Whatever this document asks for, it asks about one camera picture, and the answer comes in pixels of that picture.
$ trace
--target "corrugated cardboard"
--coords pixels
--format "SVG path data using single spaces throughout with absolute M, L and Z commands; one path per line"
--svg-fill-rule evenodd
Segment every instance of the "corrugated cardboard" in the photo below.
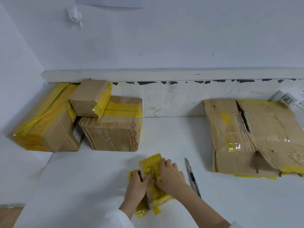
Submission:
M 26 150 L 57 152 L 76 117 L 68 102 L 76 88 L 67 83 L 52 88 L 13 129 L 13 140 Z
M 105 80 L 84 79 L 69 101 L 77 116 L 101 117 L 111 97 L 111 86 Z M 99 105 L 100 113 L 94 107 Z
M 59 151 L 78 151 L 84 134 L 79 126 L 80 118 L 74 121 L 74 125 L 70 128 L 68 134 L 66 135 Z
M 129 107 L 138 108 L 139 112 L 129 111 Z M 142 127 L 141 114 L 140 98 L 112 96 L 100 120 L 83 117 L 79 125 L 94 150 L 137 151 Z
M 145 180 L 148 175 L 152 176 L 151 183 L 146 192 L 150 209 L 153 209 L 172 198 L 154 184 L 156 181 L 161 181 L 161 162 L 162 156 L 160 153 L 139 161 L 139 170 L 142 179 Z
M 304 173 L 304 131 L 277 102 L 204 100 L 214 145 L 213 172 L 254 177 Z

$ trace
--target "brown floor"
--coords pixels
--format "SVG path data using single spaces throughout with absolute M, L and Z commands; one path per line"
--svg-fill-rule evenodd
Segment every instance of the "brown floor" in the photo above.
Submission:
M 13 228 L 23 207 L 0 208 L 0 228 Z

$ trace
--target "white tabletop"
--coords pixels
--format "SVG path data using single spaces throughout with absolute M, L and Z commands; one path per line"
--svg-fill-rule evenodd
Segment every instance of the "white tabletop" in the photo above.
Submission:
M 304 226 L 303 178 L 274 181 L 211 173 L 212 151 L 206 117 L 144 118 L 137 152 L 95 151 L 83 142 L 78 152 L 55 153 L 14 227 L 99 227 L 104 212 L 122 203 L 127 171 L 155 153 L 176 162 L 188 180 L 187 157 L 202 198 L 229 222 L 244 228 Z M 134 226 L 197 227 L 176 200 L 159 209 L 158 215 L 133 216 Z

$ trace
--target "crumpled white plastic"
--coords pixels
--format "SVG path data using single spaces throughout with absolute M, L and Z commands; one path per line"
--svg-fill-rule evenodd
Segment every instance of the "crumpled white plastic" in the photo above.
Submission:
M 68 6 L 66 8 L 66 10 L 67 10 L 67 13 L 69 14 L 70 19 L 73 22 L 79 23 L 80 26 L 82 26 L 82 24 L 81 24 L 82 15 L 81 15 L 81 12 L 79 11 L 79 9 L 76 6 L 74 6 L 74 7 Z

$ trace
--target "person's left hand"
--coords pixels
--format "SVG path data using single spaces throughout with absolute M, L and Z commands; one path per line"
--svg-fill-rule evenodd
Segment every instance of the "person's left hand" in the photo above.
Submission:
M 132 172 L 132 177 L 129 181 L 125 194 L 125 200 L 119 207 L 119 209 L 123 211 L 129 217 L 129 219 L 132 218 L 136 207 L 145 196 L 150 182 L 150 175 L 147 176 L 143 182 L 141 182 L 138 172 Z

